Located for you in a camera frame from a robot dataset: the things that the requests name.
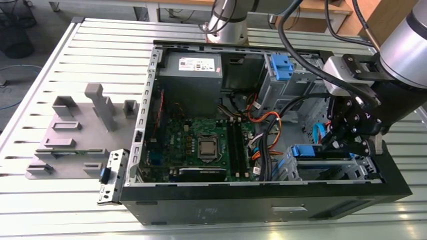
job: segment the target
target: power supply label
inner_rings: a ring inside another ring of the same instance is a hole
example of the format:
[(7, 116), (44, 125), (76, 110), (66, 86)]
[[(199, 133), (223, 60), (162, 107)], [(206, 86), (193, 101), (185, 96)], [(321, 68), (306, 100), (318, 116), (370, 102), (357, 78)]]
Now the power supply label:
[(214, 58), (182, 57), (178, 69), (181, 71), (215, 72), (215, 60)]

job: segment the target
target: motherboard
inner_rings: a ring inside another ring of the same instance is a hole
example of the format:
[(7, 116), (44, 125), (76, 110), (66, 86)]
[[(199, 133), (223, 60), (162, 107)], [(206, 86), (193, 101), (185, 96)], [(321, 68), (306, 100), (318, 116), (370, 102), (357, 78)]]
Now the motherboard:
[(247, 148), (253, 123), (171, 118), (165, 128), (162, 147), (149, 147), (147, 161), (141, 163), (145, 182), (254, 181)]

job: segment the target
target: ram slot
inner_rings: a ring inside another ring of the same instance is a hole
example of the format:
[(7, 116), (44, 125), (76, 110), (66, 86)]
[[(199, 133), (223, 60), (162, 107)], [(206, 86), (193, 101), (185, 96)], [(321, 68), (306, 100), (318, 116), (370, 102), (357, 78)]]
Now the ram slot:
[(235, 144), (235, 123), (227, 122), (227, 142), (229, 142), (229, 158), (230, 158), (230, 170), (231, 175), (237, 176), (239, 173), (239, 161), (237, 156), (237, 144)]
[(245, 138), (242, 132), (242, 124), (237, 122), (234, 124), (234, 139), (235, 139), (235, 151), (237, 151), (237, 161), (238, 161), (238, 168), (239, 168), (239, 175), (241, 178), (246, 177), (247, 173), (247, 160), (246, 160), (246, 153), (245, 153)]

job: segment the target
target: blue plastic clip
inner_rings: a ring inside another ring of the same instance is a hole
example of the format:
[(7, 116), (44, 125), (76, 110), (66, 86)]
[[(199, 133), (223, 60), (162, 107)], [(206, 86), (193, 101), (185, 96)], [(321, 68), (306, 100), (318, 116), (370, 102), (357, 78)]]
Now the blue plastic clip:
[(278, 81), (289, 81), (294, 73), (294, 63), (290, 61), (287, 55), (273, 54), (271, 65), (275, 71), (275, 78)]
[(314, 157), (315, 148), (311, 145), (297, 145), (291, 147), (294, 157)]

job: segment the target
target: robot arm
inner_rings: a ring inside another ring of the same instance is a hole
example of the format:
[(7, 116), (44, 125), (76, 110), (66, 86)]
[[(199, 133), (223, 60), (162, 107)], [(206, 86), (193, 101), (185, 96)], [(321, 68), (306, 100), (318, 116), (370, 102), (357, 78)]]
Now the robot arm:
[(362, 156), (382, 153), (382, 136), (427, 101), (427, 1), (419, 1), (373, 57), (331, 57), (323, 70), (351, 82), (377, 99), (363, 109), (358, 98), (326, 82), (334, 95), (327, 117), (330, 132), (323, 149), (343, 149)]

